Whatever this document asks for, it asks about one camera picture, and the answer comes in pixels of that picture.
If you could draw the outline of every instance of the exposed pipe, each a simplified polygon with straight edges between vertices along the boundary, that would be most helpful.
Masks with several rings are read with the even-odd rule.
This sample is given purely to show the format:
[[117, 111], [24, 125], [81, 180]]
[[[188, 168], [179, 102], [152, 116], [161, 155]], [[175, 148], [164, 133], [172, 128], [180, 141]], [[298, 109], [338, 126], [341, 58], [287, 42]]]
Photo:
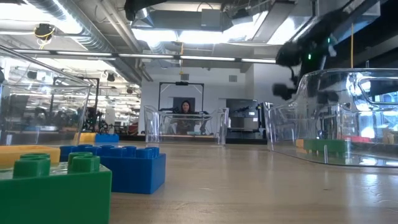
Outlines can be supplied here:
[[[94, 26], [90, 19], [71, 0], [26, 0], [37, 9], [46, 12], [59, 21], [78, 24], [83, 29], [81, 35], [75, 40], [90, 52], [115, 52], [115, 48], [108, 42], [104, 35]], [[128, 82], [140, 83], [141, 75], [133, 71], [122, 59], [107, 61], [119, 70]]]
[[97, 6], [100, 10], [102, 10], [103, 14], [105, 17], [108, 19], [108, 21], [112, 24], [112, 26], [116, 29], [118, 34], [122, 37], [122, 39], [125, 41], [125, 43], [129, 46], [129, 48], [133, 52], [138, 52], [138, 49], [136, 46], [134, 46], [134, 43], [132, 42], [131, 39], [121, 30], [121, 28], [117, 25], [116, 21], [113, 19], [113, 17], [109, 14], [109, 12], [105, 9], [102, 0], [95, 0], [97, 3]]
[[[120, 18], [118, 12], [116, 12], [116, 10], [114, 9], [114, 7], [108, 3], [107, 1], [103, 1], [103, 0], [96, 0], [96, 3], [98, 5], [98, 7], [102, 10], [102, 12], [104, 13], [105, 17], [108, 19], [108, 21], [112, 24], [112, 26], [116, 29], [116, 31], [118, 32], [118, 34], [122, 37], [122, 39], [125, 41], [125, 43], [127, 43], [127, 45], [129, 46], [129, 48], [131, 49], [132, 52], [140, 52], [142, 49], [139, 47], [139, 43], [137, 41], [137, 39], [134, 37], [134, 34], [132, 33], [131, 29], [128, 29], [126, 24], [124, 23], [124, 21]], [[108, 5], [108, 10], [111, 11], [111, 13], [113, 14], [113, 16], [108, 12], [108, 10], [106, 9], [106, 6]], [[144, 77], [147, 81], [149, 82], [153, 82], [154, 80], [147, 74], [143, 72], [143, 69], [136, 66], [131, 66], [131, 68], [137, 72], [139, 72], [140, 74], [142, 74], [142, 77]]]
[[114, 6], [110, 3], [109, 0], [102, 0], [104, 6], [110, 11], [112, 16], [119, 22], [119, 25], [125, 31], [127, 36], [131, 39], [132, 43], [137, 47], [138, 52], [142, 52], [142, 49], [139, 47], [138, 40], [135, 38], [134, 34], [132, 33], [131, 28], [127, 27], [124, 23], [122, 18], [120, 17], [119, 13], [115, 10]]

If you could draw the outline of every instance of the transparent acrylic enclosure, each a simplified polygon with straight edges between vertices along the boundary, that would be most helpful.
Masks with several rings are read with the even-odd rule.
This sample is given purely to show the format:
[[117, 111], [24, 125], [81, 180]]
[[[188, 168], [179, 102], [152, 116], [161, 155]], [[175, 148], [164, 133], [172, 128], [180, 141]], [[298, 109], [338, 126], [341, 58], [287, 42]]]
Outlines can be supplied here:
[[0, 67], [0, 145], [77, 144], [91, 85], [3, 46]]
[[398, 70], [309, 73], [266, 118], [274, 151], [327, 164], [398, 166]]
[[211, 114], [175, 114], [144, 107], [146, 142], [225, 144], [228, 108]]

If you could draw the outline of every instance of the machine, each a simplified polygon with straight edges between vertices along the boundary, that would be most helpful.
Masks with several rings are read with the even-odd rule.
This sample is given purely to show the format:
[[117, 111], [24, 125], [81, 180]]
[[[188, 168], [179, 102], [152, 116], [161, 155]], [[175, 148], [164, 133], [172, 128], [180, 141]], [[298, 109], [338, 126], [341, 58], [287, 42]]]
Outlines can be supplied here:
[[[286, 42], [279, 49], [276, 56], [276, 64], [290, 68], [292, 71], [291, 81], [294, 84], [294, 88], [288, 88], [285, 84], [276, 83], [272, 88], [275, 96], [280, 96], [284, 100], [291, 99], [292, 95], [297, 92], [301, 78], [307, 73], [321, 70], [326, 56], [335, 55], [331, 34], [349, 18], [346, 8], [351, 2], [349, 1], [343, 7], [319, 17], [304, 35], [296, 41]], [[295, 75], [292, 67], [300, 64], [300, 73]], [[313, 87], [308, 89], [308, 95], [311, 97], [316, 94], [317, 85], [309, 84], [309, 86]], [[325, 97], [332, 101], [338, 100], [338, 97], [331, 93], [326, 94]]]

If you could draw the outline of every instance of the wooden table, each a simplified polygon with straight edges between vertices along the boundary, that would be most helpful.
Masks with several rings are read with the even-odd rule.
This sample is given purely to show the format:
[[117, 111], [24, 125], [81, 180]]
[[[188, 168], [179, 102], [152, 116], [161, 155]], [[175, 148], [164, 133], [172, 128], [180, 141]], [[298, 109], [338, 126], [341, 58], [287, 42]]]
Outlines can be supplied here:
[[314, 164], [266, 146], [160, 150], [166, 183], [113, 194], [110, 223], [398, 223], [398, 169]]

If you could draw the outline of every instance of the ceiling light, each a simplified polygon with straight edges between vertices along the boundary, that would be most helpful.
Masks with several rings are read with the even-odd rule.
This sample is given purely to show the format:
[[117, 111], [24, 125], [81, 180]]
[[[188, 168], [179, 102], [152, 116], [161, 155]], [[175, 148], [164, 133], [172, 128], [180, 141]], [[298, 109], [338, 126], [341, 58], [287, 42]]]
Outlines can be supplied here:
[[173, 55], [156, 55], [156, 54], [119, 54], [120, 57], [132, 58], [153, 58], [153, 59], [173, 59]]
[[174, 30], [148, 30], [132, 29], [137, 40], [143, 40], [148, 45], [154, 45], [161, 41], [176, 41], [177, 34]]
[[21, 54], [51, 54], [48, 50], [15, 49], [15, 51]]
[[28, 72], [27, 72], [27, 77], [30, 78], [30, 79], [35, 80], [35, 79], [37, 78], [37, 72], [28, 71]]
[[94, 57], [106, 57], [112, 56], [111, 53], [96, 53], [96, 52], [67, 52], [67, 51], [58, 51], [58, 54], [63, 55], [81, 55], [81, 56], [94, 56]]
[[200, 30], [183, 31], [178, 40], [186, 44], [219, 44], [228, 41], [222, 32]]
[[242, 58], [242, 62], [250, 62], [250, 63], [275, 63], [275, 59]]
[[106, 78], [107, 79], [107, 81], [109, 81], [109, 82], [114, 82], [114, 74], [113, 73], [109, 73], [108, 74], [108, 77]]
[[134, 89], [131, 86], [129, 86], [129, 87], [127, 87], [126, 91], [128, 94], [132, 94], [134, 92]]
[[224, 62], [233, 62], [235, 58], [229, 57], [205, 57], [205, 56], [181, 56], [181, 59], [190, 59], [190, 60], [218, 60]]
[[99, 86], [99, 88], [100, 88], [100, 89], [116, 89], [115, 86]]

